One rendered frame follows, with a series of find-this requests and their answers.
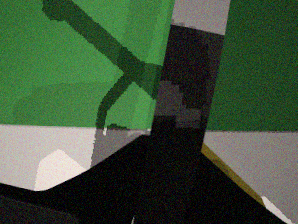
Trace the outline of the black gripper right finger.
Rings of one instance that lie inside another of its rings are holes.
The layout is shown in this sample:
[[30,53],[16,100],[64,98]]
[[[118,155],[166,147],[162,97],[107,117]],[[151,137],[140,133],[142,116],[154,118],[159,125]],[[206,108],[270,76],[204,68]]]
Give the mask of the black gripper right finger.
[[201,152],[182,224],[286,224]]

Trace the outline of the green rectangular mat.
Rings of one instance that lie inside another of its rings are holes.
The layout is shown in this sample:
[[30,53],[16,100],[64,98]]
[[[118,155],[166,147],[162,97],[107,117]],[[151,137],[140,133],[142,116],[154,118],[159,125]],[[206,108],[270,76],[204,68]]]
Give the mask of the green rectangular mat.
[[[176,0],[0,0],[0,124],[152,129]],[[298,0],[230,0],[206,131],[298,131]]]

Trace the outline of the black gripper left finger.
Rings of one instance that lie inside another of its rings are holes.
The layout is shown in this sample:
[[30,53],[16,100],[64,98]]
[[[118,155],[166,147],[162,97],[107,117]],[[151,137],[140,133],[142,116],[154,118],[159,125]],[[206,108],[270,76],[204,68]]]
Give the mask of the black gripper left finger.
[[0,224],[132,224],[149,137],[47,190],[0,183]]

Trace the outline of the yellow rectangular block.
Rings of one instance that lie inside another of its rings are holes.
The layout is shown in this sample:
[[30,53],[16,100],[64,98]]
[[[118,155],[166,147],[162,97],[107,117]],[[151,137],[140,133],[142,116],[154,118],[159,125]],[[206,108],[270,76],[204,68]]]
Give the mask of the yellow rectangular block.
[[217,167],[220,168],[220,171],[225,172],[226,175],[229,176],[230,180],[235,181],[239,188],[242,188],[243,190],[245,190],[246,193],[249,193],[249,196],[255,198],[255,200],[258,201],[258,204],[259,202],[261,202],[262,206],[265,206],[265,204],[263,204],[262,197],[259,197],[258,194],[255,193],[255,190],[251,189],[250,185],[245,184],[245,181],[243,181],[241,177],[237,175],[237,173],[231,171],[231,168],[227,167],[227,165],[223,163],[221,157],[218,157],[216,153],[210,151],[208,145],[206,145],[205,143],[202,144],[201,152],[204,153],[205,156],[208,156],[208,159],[212,161],[212,163],[216,164]]

